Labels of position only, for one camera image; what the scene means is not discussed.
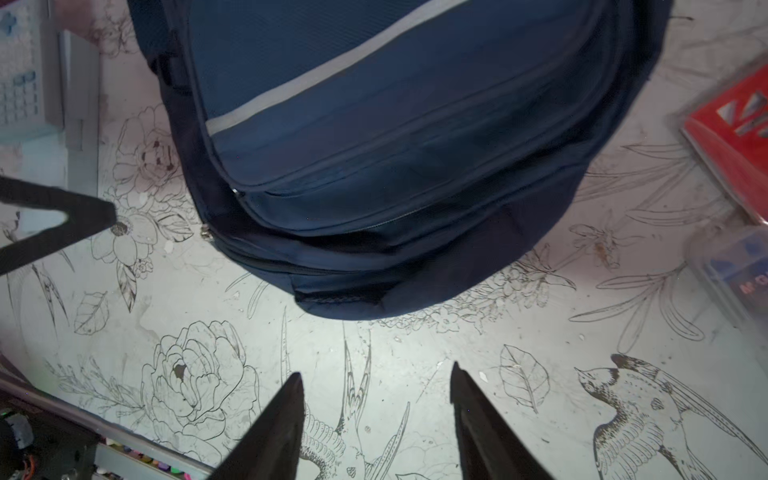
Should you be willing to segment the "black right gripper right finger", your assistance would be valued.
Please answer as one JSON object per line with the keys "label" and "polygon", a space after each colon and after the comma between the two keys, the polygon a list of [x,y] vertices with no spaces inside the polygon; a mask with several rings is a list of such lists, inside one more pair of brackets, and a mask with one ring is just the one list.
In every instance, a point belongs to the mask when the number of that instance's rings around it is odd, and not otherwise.
{"label": "black right gripper right finger", "polygon": [[450,377],[459,465],[464,479],[552,480],[469,373],[454,364]]}

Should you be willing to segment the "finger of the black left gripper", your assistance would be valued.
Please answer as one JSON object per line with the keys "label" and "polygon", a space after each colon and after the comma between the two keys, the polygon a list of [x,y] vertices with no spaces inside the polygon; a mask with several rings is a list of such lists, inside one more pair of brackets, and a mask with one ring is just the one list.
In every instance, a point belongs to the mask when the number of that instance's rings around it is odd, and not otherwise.
{"label": "finger of the black left gripper", "polygon": [[104,230],[117,221],[113,203],[19,179],[1,177],[1,202],[32,210],[53,211],[58,223],[33,231],[33,235],[1,249],[1,274],[29,265]]}

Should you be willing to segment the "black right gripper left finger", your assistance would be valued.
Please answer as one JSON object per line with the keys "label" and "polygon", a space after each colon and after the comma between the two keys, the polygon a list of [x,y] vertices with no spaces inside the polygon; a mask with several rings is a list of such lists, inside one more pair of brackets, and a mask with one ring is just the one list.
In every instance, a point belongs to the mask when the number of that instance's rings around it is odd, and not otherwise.
{"label": "black right gripper left finger", "polygon": [[304,425],[301,375],[292,373],[209,480],[295,479]]}

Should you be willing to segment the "navy blue backpack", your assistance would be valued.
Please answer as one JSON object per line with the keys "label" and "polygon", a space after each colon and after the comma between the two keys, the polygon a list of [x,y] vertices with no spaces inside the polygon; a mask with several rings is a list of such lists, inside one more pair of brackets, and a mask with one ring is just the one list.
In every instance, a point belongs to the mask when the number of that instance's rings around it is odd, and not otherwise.
{"label": "navy blue backpack", "polygon": [[571,205],[669,1],[133,1],[209,241],[324,318],[450,300]]}

